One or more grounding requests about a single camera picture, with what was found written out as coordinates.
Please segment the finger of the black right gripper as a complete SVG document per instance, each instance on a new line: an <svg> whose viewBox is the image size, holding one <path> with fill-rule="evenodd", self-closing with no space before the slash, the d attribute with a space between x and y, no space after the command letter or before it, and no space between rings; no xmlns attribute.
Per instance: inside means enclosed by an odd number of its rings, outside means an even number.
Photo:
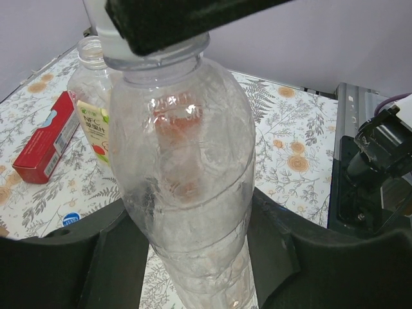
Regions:
<svg viewBox="0 0 412 309"><path fill-rule="evenodd" d="M147 56L287 0L110 0L104 9L132 53Z"/></svg>

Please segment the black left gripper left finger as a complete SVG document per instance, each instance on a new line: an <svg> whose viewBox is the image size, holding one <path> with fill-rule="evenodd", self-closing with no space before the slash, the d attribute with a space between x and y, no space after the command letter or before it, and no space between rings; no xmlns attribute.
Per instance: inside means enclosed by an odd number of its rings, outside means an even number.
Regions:
<svg viewBox="0 0 412 309"><path fill-rule="evenodd" d="M122 200L43 238L1 238L1 308L138 308L148 248Z"/></svg>

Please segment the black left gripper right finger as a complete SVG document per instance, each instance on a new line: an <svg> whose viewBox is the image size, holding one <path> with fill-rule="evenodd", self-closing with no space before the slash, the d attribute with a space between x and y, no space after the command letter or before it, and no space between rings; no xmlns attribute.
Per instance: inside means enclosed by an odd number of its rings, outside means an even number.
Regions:
<svg viewBox="0 0 412 309"><path fill-rule="evenodd" d="M260 308L410 308L411 231L357 239L255 190L247 232Z"/></svg>

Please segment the white cap of bottle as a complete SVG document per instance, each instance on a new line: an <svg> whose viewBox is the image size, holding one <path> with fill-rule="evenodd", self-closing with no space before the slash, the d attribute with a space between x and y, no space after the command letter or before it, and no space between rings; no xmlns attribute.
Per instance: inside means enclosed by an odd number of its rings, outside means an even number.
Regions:
<svg viewBox="0 0 412 309"><path fill-rule="evenodd" d="M91 25L100 39L104 56L122 61L134 59L136 55L132 53L106 12L106 1L85 0L83 3Z"/></svg>

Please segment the white blue-print bottle cap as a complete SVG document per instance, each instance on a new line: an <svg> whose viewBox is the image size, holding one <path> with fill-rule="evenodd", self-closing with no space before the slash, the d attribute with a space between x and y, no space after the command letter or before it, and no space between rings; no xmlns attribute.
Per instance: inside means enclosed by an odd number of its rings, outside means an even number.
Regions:
<svg viewBox="0 0 412 309"><path fill-rule="evenodd" d="M81 215L78 212L69 212L61 218L62 227L76 223L80 219Z"/></svg>

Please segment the clear plastic bottle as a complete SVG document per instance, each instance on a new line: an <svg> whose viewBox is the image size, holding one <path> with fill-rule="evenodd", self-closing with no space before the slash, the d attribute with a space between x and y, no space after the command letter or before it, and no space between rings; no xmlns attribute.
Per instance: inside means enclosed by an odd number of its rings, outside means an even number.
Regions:
<svg viewBox="0 0 412 309"><path fill-rule="evenodd" d="M80 40L77 52L79 66L68 81L67 91L97 162L109 168L109 103L121 73L106 65L97 36Z"/></svg>

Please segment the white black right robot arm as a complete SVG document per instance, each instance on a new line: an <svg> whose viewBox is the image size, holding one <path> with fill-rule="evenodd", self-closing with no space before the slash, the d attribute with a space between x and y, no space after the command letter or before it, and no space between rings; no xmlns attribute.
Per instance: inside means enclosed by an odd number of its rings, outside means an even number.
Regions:
<svg viewBox="0 0 412 309"><path fill-rule="evenodd" d="M104 1L103 12L134 56L149 57L284 1ZM411 171L411 146L394 146L364 125L356 136L362 163L384 177Z"/></svg>

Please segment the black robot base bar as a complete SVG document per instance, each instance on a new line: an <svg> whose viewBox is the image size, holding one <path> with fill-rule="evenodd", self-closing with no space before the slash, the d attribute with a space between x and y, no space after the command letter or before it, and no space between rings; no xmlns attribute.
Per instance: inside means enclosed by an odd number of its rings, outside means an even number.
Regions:
<svg viewBox="0 0 412 309"><path fill-rule="evenodd" d="M364 166L359 148L350 136L342 136L335 148L327 227L347 236L368 239L395 229L411 229L411 218L398 214L397 207L406 199L384 208L381 188L365 190L347 176L351 165Z"/></svg>

